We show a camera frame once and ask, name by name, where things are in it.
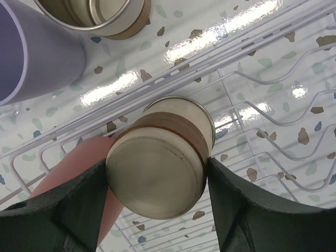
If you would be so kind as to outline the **pink cup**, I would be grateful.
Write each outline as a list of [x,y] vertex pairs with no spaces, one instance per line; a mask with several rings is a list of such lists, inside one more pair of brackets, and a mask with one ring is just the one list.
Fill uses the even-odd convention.
[[[38,184],[29,198],[42,194],[60,184],[63,184],[80,175],[93,165],[107,157],[115,139],[108,136],[96,136],[83,140],[70,151]],[[104,240],[113,224],[119,217],[123,205],[108,190],[104,205],[98,244]]]

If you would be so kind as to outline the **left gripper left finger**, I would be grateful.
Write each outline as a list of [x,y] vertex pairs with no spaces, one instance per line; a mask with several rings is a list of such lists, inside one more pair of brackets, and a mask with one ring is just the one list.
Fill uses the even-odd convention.
[[108,185],[101,160],[1,211],[1,251],[96,251]]

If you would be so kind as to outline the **purple cup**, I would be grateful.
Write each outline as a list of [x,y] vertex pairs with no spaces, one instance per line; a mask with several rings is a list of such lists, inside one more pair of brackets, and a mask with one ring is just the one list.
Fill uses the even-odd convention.
[[86,65],[77,39],[20,1],[1,1],[1,105],[52,93]]

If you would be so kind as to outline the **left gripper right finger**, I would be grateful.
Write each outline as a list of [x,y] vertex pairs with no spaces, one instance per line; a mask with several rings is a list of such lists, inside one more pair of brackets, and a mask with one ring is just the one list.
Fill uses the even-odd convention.
[[275,195],[215,158],[207,171],[220,251],[335,251],[334,208]]

